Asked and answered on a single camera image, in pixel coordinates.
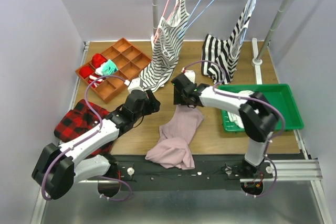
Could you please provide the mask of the mauve tank top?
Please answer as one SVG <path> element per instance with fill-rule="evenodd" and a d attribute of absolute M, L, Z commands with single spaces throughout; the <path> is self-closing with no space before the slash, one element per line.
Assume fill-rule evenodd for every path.
<path fill-rule="evenodd" d="M 166 169 L 194 169 L 189 144 L 203 120 L 204 116 L 199 109 L 177 105 L 170 121 L 159 127 L 160 138 L 147 152 L 145 159 Z"/>

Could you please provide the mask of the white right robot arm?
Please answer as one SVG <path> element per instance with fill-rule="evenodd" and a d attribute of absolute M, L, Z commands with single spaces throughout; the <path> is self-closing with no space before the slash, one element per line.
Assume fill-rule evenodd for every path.
<path fill-rule="evenodd" d="M 220 90 L 208 84 L 195 84 L 184 73 L 171 81 L 174 86 L 174 103 L 217 108 L 240 116 L 245 133 L 249 137 L 248 149 L 240 165 L 242 173 L 249 178 L 260 172 L 266 158 L 268 142 L 279 121 L 285 125 L 282 114 L 272 106 L 261 92 L 239 94 Z"/>

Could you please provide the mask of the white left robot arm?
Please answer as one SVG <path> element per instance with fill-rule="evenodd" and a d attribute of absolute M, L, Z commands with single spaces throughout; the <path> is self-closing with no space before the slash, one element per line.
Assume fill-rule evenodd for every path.
<path fill-rule="evenodd" d="M 60 146 L 46 145 L 32 172 L 32 178 L 41 186 L 43 199 L 59 199 L 74 183 L 91 177 L 112 179 L 117 170 L 110 158 L 88 156 L 133 129 L 139 119 L 158 112 L 160 105 L 152 91 L 133 90 L 124 104 L 99 119 L 88 132 Z"/>

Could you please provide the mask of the wide striped black white top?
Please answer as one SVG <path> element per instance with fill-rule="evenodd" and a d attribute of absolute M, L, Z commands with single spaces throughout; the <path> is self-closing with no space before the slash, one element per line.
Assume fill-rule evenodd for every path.
<path fill-rule="evenodd" d="M 210 77 L 214 83 L 231 83 L 237 69 L 242 48 L 238 42 L 241 15 L 228 39 L 221 40 L 210 34 L 205 37 L 201 54 L 201 74 Z"/>

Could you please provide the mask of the thin striped white tank top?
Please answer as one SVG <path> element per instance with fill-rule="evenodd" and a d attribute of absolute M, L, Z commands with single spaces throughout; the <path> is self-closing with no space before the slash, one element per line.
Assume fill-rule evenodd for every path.
<path fill-rule="evenodd" d="M 190 14 L 186 10 L 186 0 L 176 0 L 176 8 L 168 19 L 161 17 L 151 62 L 140 72 L 143 90 L 157 91 L 173 75 L 178 64 L 184 40 L 183 32 Z"/>

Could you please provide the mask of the teal and white sock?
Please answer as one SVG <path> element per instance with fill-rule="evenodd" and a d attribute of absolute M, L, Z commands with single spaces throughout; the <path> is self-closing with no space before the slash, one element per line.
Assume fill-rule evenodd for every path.
<path fill-rule="evenodd" d="M 99 76 L 109 76 L 116 73 L 118 70 L 119 69 L 117 65 L 112 60 L 109 59 L 107 62 L 102 64 L 101 67 L 95 70 L 95 74 Z"/>

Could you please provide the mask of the red white striped sock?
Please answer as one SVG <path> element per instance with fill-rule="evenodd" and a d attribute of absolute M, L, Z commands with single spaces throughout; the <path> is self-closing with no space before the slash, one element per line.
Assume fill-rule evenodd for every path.
<path fill-rule="evenodd" d="M 104 78 L 102 78 L 102 79 L 99 79 L 99 75 L 96 75 L 96 74 L 91 74 L 91 75 L 89 75 L 89 77 L 88 77 L 88 83 L 89 84 L 91 84 L 91 83 L 93 83 L 92 85 L 91 85 L 91 87 L 93 88 L 93 89 L 95 89 L 97 86 L 99 86 L 102 82 L 104 82 Z"/>

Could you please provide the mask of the white garment in tray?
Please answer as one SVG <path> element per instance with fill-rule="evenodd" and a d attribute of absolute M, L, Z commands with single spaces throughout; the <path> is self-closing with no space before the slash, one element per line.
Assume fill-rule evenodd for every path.
<path fill-rule="evenodd" d="M 251 95 L 251 94 L 253 94 L 253 91 L 242 90 L 238 94 Z M 242 119 L 239 115 L 236 115 L 236 114 L 233 114 L 233 113 L 230 113 L 230 112 L 227 112 L 227 113 L 228 113 L 228 118 L 232 123 L 235 123 L 240 129 L 244 129 Z"/>

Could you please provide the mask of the red black plaid shirt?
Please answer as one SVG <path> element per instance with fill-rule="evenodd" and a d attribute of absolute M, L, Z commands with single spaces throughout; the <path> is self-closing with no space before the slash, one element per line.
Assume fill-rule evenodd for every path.
<path fill-rule="evenodd" d="M 94 110 L 104 119 L 109 111 L 89 102 Z M 81 99 L 72 110 L 69 110 L 67 114 L 61 119 L 56 128 L 54 129 L 54 135 L 62 142 L 67 143 L 75 138 L 83 135 L 99 123 L 98 117 L 90 110 L 84 99 Z M 87 158 L 92 158 L 98 154 L 104 155 L 109 153 L 112 142 L 109 142 L 97 150 L 92 152 Z"/>

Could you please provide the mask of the red sock rolled front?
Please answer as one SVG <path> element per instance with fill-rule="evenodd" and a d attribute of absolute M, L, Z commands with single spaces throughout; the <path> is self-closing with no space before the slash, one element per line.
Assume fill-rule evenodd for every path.
<path fill-rule="evenodd" d="M 89 77 L 94 72 L 95 71 L 90 66 L 83 66 L 79 69 L 79 75 L 84 79 Z"/>

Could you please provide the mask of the red sock rolled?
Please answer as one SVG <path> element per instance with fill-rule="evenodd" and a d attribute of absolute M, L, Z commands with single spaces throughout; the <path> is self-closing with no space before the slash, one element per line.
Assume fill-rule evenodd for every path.
<path fill-rule="evenodd" d="M 94 72 L 95 71 L 90 66 L 83 66 L 79 69 L 79 75 L 84 79 L 89 77 Z"/>
<path fill-rule="evenodd" d="M 107 62 L 107 59 L 102 54 L 94 54 L 91 63 L 95 68 L 101 67 L 102 64 Z"/>

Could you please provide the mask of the red sock rolled back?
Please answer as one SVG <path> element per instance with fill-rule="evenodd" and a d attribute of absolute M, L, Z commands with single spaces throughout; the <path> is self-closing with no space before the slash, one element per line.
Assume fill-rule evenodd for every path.
<path fill-rule="evenodd" d="M 91 63 L 95 68 L 101 67 L 102 64 L 107 62 L 107 59 L 102 54 L 94 54 Z"/>

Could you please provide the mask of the green plastic tray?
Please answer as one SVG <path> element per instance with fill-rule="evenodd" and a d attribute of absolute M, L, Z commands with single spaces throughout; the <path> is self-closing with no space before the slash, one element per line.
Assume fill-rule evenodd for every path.
<path fill-rule="evenodd" d="M 291 89 L 287 84 L 240 84 L 221 85 L 220 90 L 240 93 L 242 91 L 258 91 L 263 93 L 266 99 L 285 118 L 285 130 L 300 130 L 304 123 L 297 108 Z"/>

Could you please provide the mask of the grey left rack pole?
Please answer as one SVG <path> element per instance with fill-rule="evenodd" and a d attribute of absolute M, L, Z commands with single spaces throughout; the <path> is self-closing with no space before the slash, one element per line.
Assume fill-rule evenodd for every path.
<path fill-rule="evenodd" d="M 159 18 L 158 18 L 158 0 L 152 0 L 152 19 L 153 19 L 153 35 L 151 36 L 151 46 L 152 48 L 154 47 L 154 35 L 157 30 L 157 26 L 159 23 Z"/>

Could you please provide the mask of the grey rack pole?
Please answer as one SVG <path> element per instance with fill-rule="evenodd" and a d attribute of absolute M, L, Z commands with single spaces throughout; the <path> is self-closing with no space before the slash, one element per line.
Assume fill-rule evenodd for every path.
<path fill-rule="evenodd" d="M 266 48 L 267 48 L 269 42 L 271 41 L 274 32 L 277 30 L 277 28 L 279 26 L 280 18 L 282 17 L 282 15 L 283 15 L 283 13 L 284 13 L 284 11 L 286 9 L 286 6 L 287 6 L 288 2 L 289 2 L 289 0 L 282 0 L 281 4 L 280 4 L 280 6 L 279 6 L 279 8 L 278 8 L 278 10 L 276 12 L 276 15 L 275 15 L 275 17 L 274 17 L 274 19 L 272 21 L 272 24 L 271 24 L 271 26 L 270 26 L 270 28 L 268 30 L 266 38 L 265 38 L 265 40 L 264 40 L 264 42 L 262 44 L 262 47 L 261 47 L 260 50 L 258 50 L 259 53 L 258 53 L 257 59 L 261 59 L 262 60 L 262 57 L 265 54 Z"/>
<path fill-rule="evenodd" d="M 151 36 L 151 46 L 152 48 L 154 47 L 154 35 L 157 30 L 157 26 L 159 23 L 159 18 L 158 18 L 158 0 L 152 0 L 152 19 L 153 19 L 153 35 Z"/>

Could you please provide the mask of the grey right rack pole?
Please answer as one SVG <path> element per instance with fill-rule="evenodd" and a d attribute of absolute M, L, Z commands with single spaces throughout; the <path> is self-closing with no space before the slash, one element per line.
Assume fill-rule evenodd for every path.
<path fill-rule="evenodd" d="M 271 26 L 270 26 L 270 28 L 268 30 L 266 38 L 265 38 L 265 40 L 264 40 L 264 42 L 262 44 L 262 47 L 261 47 L 260 50 L 258 50 L 259 53 L 258 53 L 257 59 L 261 59 L 262 60 L 262 57 L 265 54 L 266 48 L 267 48 L 269 42 L 271 41 L 274 32 L 277 30 L 277 28 L 279 26 L 280 18 L 282 17 L 282 15 L 283 15 L 283 13 L 284 13 L 284 11 L 286 9 L 286 6 L 287 6 L 288 2 L 289 2 L 289 0 L 282 0 L 281 4 L 280 4 L 280 6 L 279 6 L 279 8 L 278 8 L 278 10 L 276 12 L 276 15 L 275 15 L 275 17 L 274 17 L 274 19 L 272 21 L 272 24 L 271 24 Z"/>

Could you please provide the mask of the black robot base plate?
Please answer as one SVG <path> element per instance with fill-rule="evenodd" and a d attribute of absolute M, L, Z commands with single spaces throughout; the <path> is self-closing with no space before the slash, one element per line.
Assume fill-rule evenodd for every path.
<path fill-rule="evenodd" d="M 273 179 L 273 167 L 267 161 L 253 168 L 242 155 L 193 155 L 194 169 L 182 170 L 145 160 L 143 155 L 115 155 L 106 175 L 98 175 L 99 189 L 111 178 L 126 182 L 133 191 L 241 190 L 261 194 L 263 182 Z"/>

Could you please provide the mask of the white rack base rail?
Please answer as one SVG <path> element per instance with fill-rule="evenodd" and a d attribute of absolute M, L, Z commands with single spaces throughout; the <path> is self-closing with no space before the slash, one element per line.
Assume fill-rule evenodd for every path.
<path fill-rule="evenodd" d="M 251 61 L 251 65 L 254 68 L 255 83 L 262 84 L 261 64 L 263 61 L 261 59 L 257 59 L 259 51 L 258 51 L 258 43 L 257 43 L 256 38 L 252 38 L 251 46 L 252 46 L 252 52 L 253 52 L 253 58 Z"/>

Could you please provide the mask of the aluminium frame rail left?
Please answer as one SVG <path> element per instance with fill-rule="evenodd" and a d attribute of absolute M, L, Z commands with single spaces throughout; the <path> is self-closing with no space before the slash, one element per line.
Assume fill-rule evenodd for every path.
<path fill-rule="evenodd" d="M 83 65 L 85 63 L 90 42 L 89 41 L 84 41 L 83 45 L 84 45 L 84 47 L 83 47 L 82 57 L 81 57 L 81 60 L 80 60 L 80 65 Z M 79 80 L 79 77 L 77 77 L 68 109 L 72 109 L 74 107 L 75 99 L 76 99 L 76 96 L 77 96 L 77 93 L 78 93 L 79 84 L 80 84 L 80 80 Z M 32 217 L 31 217 L 30 224 L 35 224 L 35 223 L 41 223 L 42 222 L 42 218 L 43 218 L 46 203 L 47 202 L 44 200 L 44 198 L 41 194 L 41 190 L 39 190 L 37 200 L 36 200 L 36 204 L 35 204 L 35 207 L 34 207 L 34 211 L 33 211 Z"/>

